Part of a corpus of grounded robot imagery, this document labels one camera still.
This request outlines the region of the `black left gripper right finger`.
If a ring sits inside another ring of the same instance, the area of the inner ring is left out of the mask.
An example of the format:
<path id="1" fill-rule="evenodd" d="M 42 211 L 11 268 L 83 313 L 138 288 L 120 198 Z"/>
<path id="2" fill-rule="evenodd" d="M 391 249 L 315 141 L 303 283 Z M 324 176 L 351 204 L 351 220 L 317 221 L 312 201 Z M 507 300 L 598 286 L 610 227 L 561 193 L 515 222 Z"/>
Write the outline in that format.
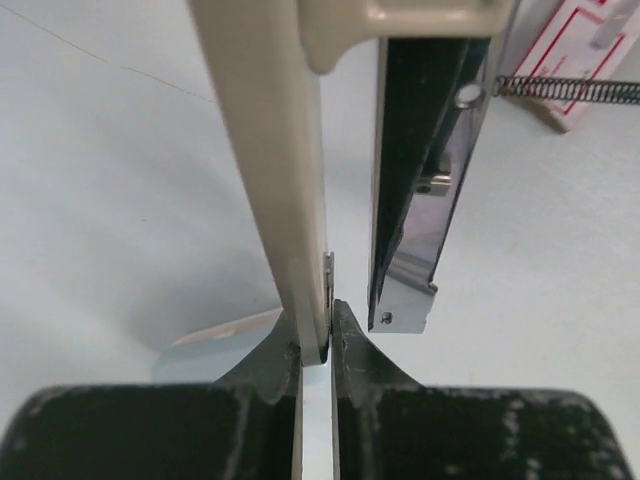
<path id="1" fill-rule="evenodd" d="M 340 479 L 627 479 L 607 418 L 587 397 L 541 389 L 428 387 L 332 318 L 334 472 Z"/>

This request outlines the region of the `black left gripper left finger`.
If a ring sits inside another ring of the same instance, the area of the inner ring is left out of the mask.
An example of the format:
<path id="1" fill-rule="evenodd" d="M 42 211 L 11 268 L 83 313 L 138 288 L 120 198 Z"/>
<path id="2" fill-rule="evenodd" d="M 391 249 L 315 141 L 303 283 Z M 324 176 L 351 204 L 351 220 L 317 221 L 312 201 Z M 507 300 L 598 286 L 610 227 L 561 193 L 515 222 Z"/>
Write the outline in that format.
<path id="1" fill-rule="evenodd" d="M 292 324 L 214 382 L 60 386 L 1 441 L 4 479 L 298 479 L 302 366 Z"/>

